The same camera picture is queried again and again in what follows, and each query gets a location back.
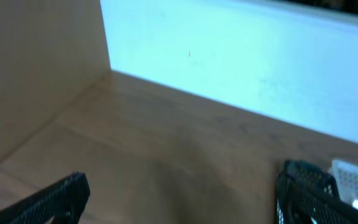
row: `wood grain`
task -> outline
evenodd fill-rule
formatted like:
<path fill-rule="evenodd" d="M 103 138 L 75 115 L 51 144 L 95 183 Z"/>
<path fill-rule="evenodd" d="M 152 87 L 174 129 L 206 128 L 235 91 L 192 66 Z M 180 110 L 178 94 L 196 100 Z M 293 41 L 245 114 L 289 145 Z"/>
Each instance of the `wood grain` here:
<path fill-rule="evenodd" d="M 108 71 L 99 1 L 0 1 L 0 160 Z"/>
<path fill-rule="evenodd" d="M 358 164 L 358 144 L 114 72 L 0 172 L 32 189 L 86 172 L 84 223 L 272 223 L 282 161 L 334 158 Z"/>

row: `metal mesh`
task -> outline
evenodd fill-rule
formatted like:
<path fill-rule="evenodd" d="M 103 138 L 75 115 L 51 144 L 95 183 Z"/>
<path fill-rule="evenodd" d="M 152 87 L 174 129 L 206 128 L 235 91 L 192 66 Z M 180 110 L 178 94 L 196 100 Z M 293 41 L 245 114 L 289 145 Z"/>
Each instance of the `metal mesh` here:
<path fill-rule="evenodd" d="M 0 224 L 78 223 L 90 196 L 84 174 L 72 174 L 46 189 L 0 211 Z"/>
<path fill-rule="evenodd" d="M 302 161 L 286 161 L 276 200 L 276 224 L 358 223 L 358 211 L 338 199 L 335 179 Z"/>

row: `white plastic basket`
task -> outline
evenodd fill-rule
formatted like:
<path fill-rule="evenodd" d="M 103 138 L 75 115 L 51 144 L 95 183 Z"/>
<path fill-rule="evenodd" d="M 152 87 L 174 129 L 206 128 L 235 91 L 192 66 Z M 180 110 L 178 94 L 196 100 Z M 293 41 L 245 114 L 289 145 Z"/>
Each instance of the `white plastic basket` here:
<path fill-rule="evenodd" d="M 351 205 L 358 199 L 358 166 L 335 159 L 330 173 L 336 180 L 339 197 Z"/>

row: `wooden floor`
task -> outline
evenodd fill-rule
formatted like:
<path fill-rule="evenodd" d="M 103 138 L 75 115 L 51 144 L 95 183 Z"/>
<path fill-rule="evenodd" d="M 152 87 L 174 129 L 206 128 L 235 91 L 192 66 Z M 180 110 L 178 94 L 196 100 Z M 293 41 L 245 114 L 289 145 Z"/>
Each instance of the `wooden floor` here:
<path fill-rule="evenodd" d="M 358 164 L 358 145 L 115 73 L 0 163 L 0 209 L 79 170 L 80 223 L 273 223 L 286 158 Z"/>

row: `light-blue wall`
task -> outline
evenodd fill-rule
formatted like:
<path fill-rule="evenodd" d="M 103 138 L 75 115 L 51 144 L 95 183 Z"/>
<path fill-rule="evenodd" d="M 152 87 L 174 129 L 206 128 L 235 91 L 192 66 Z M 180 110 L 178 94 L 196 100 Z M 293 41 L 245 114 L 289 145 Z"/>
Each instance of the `light-blue wall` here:
<path fill-rule="evenodd" d="M 358 18 L 229 0 L 101 0 L 111 68 L 358 142 Z"/>

